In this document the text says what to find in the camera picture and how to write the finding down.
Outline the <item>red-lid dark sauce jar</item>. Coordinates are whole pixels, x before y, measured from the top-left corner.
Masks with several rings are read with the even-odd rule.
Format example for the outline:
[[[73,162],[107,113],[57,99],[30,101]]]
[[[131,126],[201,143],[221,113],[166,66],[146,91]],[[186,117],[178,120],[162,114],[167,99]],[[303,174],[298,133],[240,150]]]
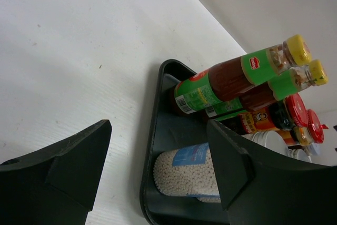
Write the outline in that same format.
[[[321,124],[317,114],[312,110],[307,110],[308,125],[306,127],[294,127],[291,131],[279,130],[277,133],[283,138],[287,146],[308,146],[312,143],[321,144],[324,142],[324,129],[328,129],[325,124]]]

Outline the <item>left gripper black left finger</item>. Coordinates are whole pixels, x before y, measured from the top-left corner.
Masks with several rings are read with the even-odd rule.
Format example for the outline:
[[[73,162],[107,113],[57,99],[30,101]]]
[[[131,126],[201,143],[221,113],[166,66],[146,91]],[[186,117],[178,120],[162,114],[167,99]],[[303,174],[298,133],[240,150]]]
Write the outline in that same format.
[[[100,120],[1,164],[1,224],[85,224],[112,133]]]

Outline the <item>green-label sauce bottle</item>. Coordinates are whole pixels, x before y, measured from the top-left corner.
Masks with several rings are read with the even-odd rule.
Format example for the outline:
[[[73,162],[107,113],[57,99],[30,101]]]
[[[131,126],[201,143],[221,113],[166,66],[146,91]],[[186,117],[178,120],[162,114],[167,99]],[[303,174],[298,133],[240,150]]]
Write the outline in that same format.
[[[227,119],[241,113],[254,112],[290,95],[297,94],[310,86],[327,84],[328,76],[320,60],[292,67],[281,75],[252,88],[239,97],[208,107],[202,112],[204,120]]]

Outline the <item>red-label sauce bottle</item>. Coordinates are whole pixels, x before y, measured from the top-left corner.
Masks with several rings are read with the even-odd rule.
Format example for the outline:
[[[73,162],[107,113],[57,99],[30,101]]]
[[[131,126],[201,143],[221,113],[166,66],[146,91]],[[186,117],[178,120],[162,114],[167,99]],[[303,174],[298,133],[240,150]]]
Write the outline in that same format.
[[[312,59],[297,34],[283,43],[216,64],[171,89],[170,102],[178,114],[188,115],[227,102]]]

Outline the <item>grey-lid jar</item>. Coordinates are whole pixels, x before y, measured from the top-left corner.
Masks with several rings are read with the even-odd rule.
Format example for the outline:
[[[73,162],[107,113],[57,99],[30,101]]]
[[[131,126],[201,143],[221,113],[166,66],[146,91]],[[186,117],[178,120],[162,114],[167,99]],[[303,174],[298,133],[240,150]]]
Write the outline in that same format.
[[[307,146],[308,153],[313,156],[319,156],[321,154],[320,144],[318,143],[311,143]]]

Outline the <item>silver-lid white jar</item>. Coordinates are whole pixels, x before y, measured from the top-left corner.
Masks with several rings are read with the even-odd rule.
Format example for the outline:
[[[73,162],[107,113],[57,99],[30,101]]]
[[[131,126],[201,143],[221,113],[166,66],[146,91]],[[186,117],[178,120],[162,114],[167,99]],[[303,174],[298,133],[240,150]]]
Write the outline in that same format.
[[[220,197],[208,143],[161,153],[153,177],[169,197]]]

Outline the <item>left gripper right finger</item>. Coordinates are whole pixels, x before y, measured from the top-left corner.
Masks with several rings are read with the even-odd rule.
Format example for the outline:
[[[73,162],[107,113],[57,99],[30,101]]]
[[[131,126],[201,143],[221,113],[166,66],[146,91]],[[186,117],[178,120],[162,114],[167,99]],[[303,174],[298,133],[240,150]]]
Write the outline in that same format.
[[[336,224],[336,167],[281,155],[215,120],[207,140],[230,224]]]

